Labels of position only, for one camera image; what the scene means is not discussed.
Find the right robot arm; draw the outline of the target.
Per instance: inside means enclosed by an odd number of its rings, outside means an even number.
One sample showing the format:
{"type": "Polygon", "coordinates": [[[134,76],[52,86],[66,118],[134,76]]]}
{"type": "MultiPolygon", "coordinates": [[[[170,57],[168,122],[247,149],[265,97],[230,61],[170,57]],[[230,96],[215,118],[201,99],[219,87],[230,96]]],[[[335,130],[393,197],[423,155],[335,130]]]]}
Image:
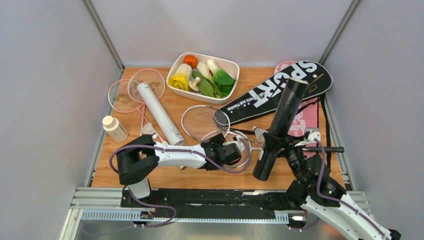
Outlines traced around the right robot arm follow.
{"type": "Polygon", "coordinates": [[[372,219],[336,180],[330,177],[318,131],[300,137],[263,134],[265,150],[285,157],[295,175],[285,195],[286,205],[301,208],[331,225],[347,240],[399,240],[401,233],[372,219]]]}

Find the black shuttlecock tube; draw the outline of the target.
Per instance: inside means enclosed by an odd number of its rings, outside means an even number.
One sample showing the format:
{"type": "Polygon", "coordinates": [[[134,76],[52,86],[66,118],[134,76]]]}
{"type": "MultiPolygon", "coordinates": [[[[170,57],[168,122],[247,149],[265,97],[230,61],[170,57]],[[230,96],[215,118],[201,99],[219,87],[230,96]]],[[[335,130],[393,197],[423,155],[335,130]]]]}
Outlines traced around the black shuttlecock tube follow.
{"type": "MultiPolygon", "coordinates": [[[[290,77],[282,92],[275,115],[268,129],[268,133],[277,137],[288,135],[294,117],[300,107],[308,82],[290,77]]],[[[278,158],[277,152],[264,153],[263,146],[252,175],[260,181],[267,181],[278,158]]]]}

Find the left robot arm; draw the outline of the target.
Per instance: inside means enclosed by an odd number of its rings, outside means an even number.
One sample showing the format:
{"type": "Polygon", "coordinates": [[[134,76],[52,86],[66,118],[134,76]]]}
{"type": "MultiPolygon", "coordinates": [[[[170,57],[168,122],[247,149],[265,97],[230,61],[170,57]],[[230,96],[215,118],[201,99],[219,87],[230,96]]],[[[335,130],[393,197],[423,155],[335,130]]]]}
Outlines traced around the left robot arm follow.
{"type": "Polygon", "coordinates": [[[140,207],[147,207],[153,201],[148,175],[155,168],[180,166],[229,172],[226,167],[239,163],[247,149],[240,136],[227,141],[221,133],[191,146],[164,144],[145,134],[115,150],[109,159],[117,162],[117,166],[111,162],[110,167],[118,174],[120,184],[128,186],[140,207]]]}

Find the white shuttlecock tube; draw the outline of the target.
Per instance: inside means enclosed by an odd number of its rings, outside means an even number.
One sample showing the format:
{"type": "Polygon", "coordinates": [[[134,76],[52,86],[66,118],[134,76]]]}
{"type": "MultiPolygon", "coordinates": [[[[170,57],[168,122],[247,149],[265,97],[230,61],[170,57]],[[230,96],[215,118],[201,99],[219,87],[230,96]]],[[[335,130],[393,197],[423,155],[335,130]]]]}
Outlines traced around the white shuttlecock tube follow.
{"type": "Polygon", "coordinates": [[[168,143],[175,146],[184,145],[185,140],[182,134],[163,108],[149,84],[142,82],[136,87],[136,89],[164,133],[168,143]]]}

